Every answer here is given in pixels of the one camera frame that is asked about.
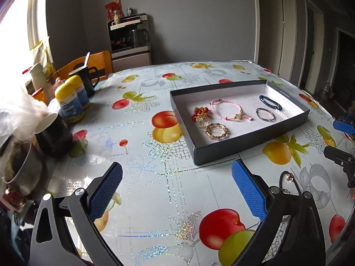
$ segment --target wooden chair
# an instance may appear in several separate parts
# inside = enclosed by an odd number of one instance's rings
[[[70,62],[68,65],[65,65],[63,68],[53,73],[53,79],[60,77],[61,79],[68,79],[69,73],[74,69],[78,68],[78,64],[83,65],[85,62],[85,56],[77,58],[74,61]],[[89,56],[88,67],[96,67],[100,74],[100,81],[106,80],[113,72],[112,70],[112,60],[111,53],[109,51],[103,51],[100,53],[92,54]]]

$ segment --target cable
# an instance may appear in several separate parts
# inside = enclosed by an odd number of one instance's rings
[[[283,179],[283,177],[284,177],[285,174],[287,175],[287,178],[286,178],[286,179],[287,179],[288,181],[291,181],[291,182],[294,183],[294,185],[296,186],[298,195],[300,196],[300,195],[301,195],[301,190],[300,190],[299,186],[297,185],[297,182],[296,182],[294,176],[292,175],[292,173],[290,173],[290,172],[288,172],[288,171],[284,171],[284,172],[281,173],[280,179],[279,179],[279,188],[280,188],[280,189],[283,189],[283,188],[282,188],[282,179]]]

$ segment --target yellow lid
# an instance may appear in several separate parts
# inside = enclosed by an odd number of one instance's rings
[[[83,85],[83,81],[81,80],[80,76],[74,75],[67,79],[64,83],[70,83],[74,86],[74,89],[79,88],[81,85]]]
[[[64,83],[55,90],[54,96],[57,98],[57,100],[62,100],[72,95],[73,93],[75,93],[74,86],[71,83]]]

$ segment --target fruit print tablecloth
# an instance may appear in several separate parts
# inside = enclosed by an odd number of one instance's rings
[[[307,122],[272,141],[203,166],[190,153],[170,105],[169,91],[243,80],[269,80],[310,109]],[[268,185],[292,172],[310,191],[322,220],[327,255],[353,212],[342,168],[326,159],[326,145],[355,154],[354,143],[332,127],[333,119],[297,87],[248,61],[177,63],[130,69],[96,91],[85,117],[74,126],[76,144],[60,161],[49,190],[70,195],[87,187],[113,161],[123,181],[95,224],[117,257],[129,266],[230,265],[259,224],[231,176],[243,159]],[[292,183],[287,191],[297,194]],[[266,256],[272,258],[285,219]],[[89,260],[68,219],[74,243]]]

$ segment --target pink string bracelet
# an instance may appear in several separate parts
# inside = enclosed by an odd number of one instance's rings
[[[214,105],[219,104],[219,103],[231,103],[231,104],[239,107],[240,111],[239,111],[238,114],[235,114],[234,117],[232,117],[232,118],[222,117],[220,114],[218,114],[218,112],[213,107]],[[224,120],[227,120],[227,121],[241,120],[243,118],[246,118],[249,121],[251,121],[253,119],[251,116],[244,114],[242,108],[237,103],[234,103],[234,102],[231,102],[231,101],[227,101],[227,100],[222,100],[222,99],[216,99],[216,100],[213,100],[210,104],[211,104],[211,107],[212,107],[212,111],[221,119],[224,119]]]

